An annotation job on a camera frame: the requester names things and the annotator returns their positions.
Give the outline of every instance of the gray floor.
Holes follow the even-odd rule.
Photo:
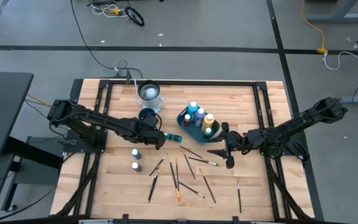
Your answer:
[[[89,45],[277,48],[265,1],[132,1],[132,7],[145,18],[146,26],[142,28],[127,19],[94,15],[86,7],[86,0],[73,1]],[[317,49],[321,45],[321,36],[302,21],[300,5],[301,1],[273,0],[284,48]],[[330,4],[306,4],[306,12],[309,13],[332,9]],[[358,12],[358,4],[352,12]],[[354,41],[358,39],[358,24],[317,26],[326,34],[329,50],[354,48]],[[0,45],[82,46],[83,43],[68,0],[10,0],[0,17]],[[141,69],[146,78],[284,81],[278,54],[94,54],[110,66],[116,65],[122,58],[126,59],[130,67]],[[351,95],[358,84],[358,61],[355,58],[343,56],[342,67],[338,71],[328,70],[321,58],[320,55],[287,55],[301,110],[327,96]],[[335,55],[328,57],[328,64],[332,67],[337,65]],[[35,78],[30,94],[47,102],[67,98],[74,78],[115,75],[111,70],[100,67],[85,51],[0,50],[0,71],[33,73]],[[306,131],[306,137],[325,219],[358,223],[358,105],[347,107],[349,112],[341,122],[313,126]],[[47,113],[46,108],[40,107],[40,110]],[[47,121],[27,105],[23,106],[12,135],[22,140],[28,135],[54,136],[47,128]],[[19,207],[26,206],[52,187],[20,185],[14,203]],[[46,216],[52,199],[51,195],[11,219]]]

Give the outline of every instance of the wooden table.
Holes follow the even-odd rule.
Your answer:
[[[93,109],[98,84],[98,79],[83,80],[78,103]],[[259,151],[252,151],[246,156],[242,156],[240,152],[233,153],[236,165],[233,169],[227,169],[220,157],[206,152],[207,149],[223,149],[223,142],[199,145],[176,122],[177,115],[187,104],[197,101],[207,112],[214,114],[217,121],[228,122],[231,130],[243,133],[248,129],[259,128],[252,88],[225,85],[161,85],[160,88],[163,97],[163,108],[159,112],[163,120],[162,131],[183,136],[182,143],[167,141],[164,147],[156,151],[154,146],[133,144],[109,131],[106,151],[102,154],[99,165],[91,217],[121,218],[122,214],[127,213],[129,218],[134,219],[232,220],[233,216],[238,216],[240,220],[273,220],[264,157]],[[267,82],[267,88],[275,125],[281,124],[291,118],[283,83]],[[134,85],[113,85],[109,115],[117,118],[137,117],[141,107],[135,101],[135,93]],[[268,126],[266,114],[264,117],[265,125]],[[195,180],[179,145],[217,162],[219,167],[190,160]],[[143,167],[141,173],[131,168],[132,162],[136,161],[131,155],[133,148],[137,148],[142,154],[139,162]],[[165,153],[168,156],[161,165],[152,200],[147,203],[153,181],[149,174]],[[83,154],[76,154],[64,163],[51,214],[62,209],[76,190],[83,158]],[[178,158],[180,181],[206,198],[181,187],[182,200],[177,202],[169,166],[169,162],[175,164],[175,158]],[[293,156],[283,156],[282,164],[288,191],[299,206],[313,216],[301,161]],[[213,202],[199,167],[204,171],[217,203]],[[237,181],[241,186],[242,213],[239,213]],[[87,192],[85,190],[81,204],[82,213],[85,210]],[[276,192],[280,216],[284,217],[282,198],[278,189]]]

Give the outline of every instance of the paintbrush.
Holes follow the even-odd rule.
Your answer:
[[[238,192],[238,194],[239,194],[240,213],[242,213],[242,211],[241,211],[240,185],[239,185],[239,182],[238,182],[238,181],[237,181],[237,192]]]
[[[183,156],[184,156],[185,159],[186,159],[187,165],[189,166],[189,169],[190,169],[190,171],[191,171],[191,174],[193,175],[193,178],[196,179],[196,176],[194,176],[193,170],[191,169],[191,166],[190,166],[189,160],[188,160],[187,157],[186,157],[186,154],[183,152],[182,149],[180,149],[180,150],[181,150],[181,153],[183,153]]]
[[[166,156],[168,155],[168,153],[166,153],[166,155],[164,157],[162,157],[162,159],[160,160],[160,162],[155,166],[155,168],[153,169],[153,171],[149,174],[149,176],[151,176],[153,174],[153,172],[158,168],[158,166],[162,163],[162,161],[166,158]]]
[[[192,152],[190,149],[187,149],[187,148],[185,148],[185,147],[183,147],[183,146],[180,146],[180,147],[181,147],[182,149],[184,149],[184,150],[186,150],[186,151],[192,153],[192,154],[195,155],[196,157],[199,157],[199,158],[202,159],[202,157],[201,157],[200,155],[197,155],[195,152]]]
[[[186,186],[184,183],[179,182],[179,184],[182,184],[184,187],[186,187],[187,189],[191,190],[192,192],[194,192],[194,193],[198,194],[200,197],[205,198],[205,196],[204,196],[204,195],[202,195],[202,194],[198,193],[197,191],[195,191],[195,190],[191,189],[189,186]]]
[[[200,168],[200,173],[201,173],[201,175],[202,175],[203,178],[204,178],[205,184],[206,184],[206,186],[208,187],[209,192],[211,193],[212,199],[213,199],[214,202],[216,203],[215,198],[214,198],[214,195],[212,194],[212,190],[211,190],[211,188],[209,187],[208,182],[206,181],[204,172],[201,170],[201,168]]]
[[[193,157],[190,157],[190,156],[189,156],[189,159],[193,159],[193,160],[196,160],[196,161],[205,162],[205,163],[208,163],[208,164],[212,164],[212,165],[214,165],[214,166],[218,166],[217,163],[211,162],[211,161],[207,161],[207,160],[196,159],[196,158],[193,158]]]
[[[178,171],[178,158],[175,157],[175,163],[177,165],[177,184],[178,184],[178,191],[179,191],[179,171]]]
[[[155,187],[155,184],[157,183],[157,179],[158,179],[158,174],[159,174],[159,173],[160,173],[160,168],[158,168],[158,169],[155,171],[152,188],[150,189],[150,193],[149,193],[149,203],[150,203],[150,200],[152,199],[154,187]]]
[[[178,199],[178,202],[180,202],[180,194],[179,194],[179,190],[178,190],[177,180],[175,179],[175,174],[173,173],[172,163],[170,162],[169,164],[171,165],[173,184],[175,184],[175,189],[177,191],[177,199]]]

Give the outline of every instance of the black desk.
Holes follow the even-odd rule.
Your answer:
[[[17,172],[20,169],[20,162],[13,161],[14,156],[30,159],[38,164],[56,169],[60,168],[63,160],[61,156],[43,151],[9,136],[33,77],[34,75],[30,73],[0,72],[0,193],[7,173],[10,170]],[[11,184],[3,210],[9,208],[15,189],[16,186]]]

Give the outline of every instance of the yellow paint bottle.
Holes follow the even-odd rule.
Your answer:
[[[214,119],[214,116],[212,114],[205,115],[203,124],[201,125],[201,130],[203,132],[205,132],[206,128],[211,128],[212,124],[214,124],[214,121],[215,121],[215,119]]]

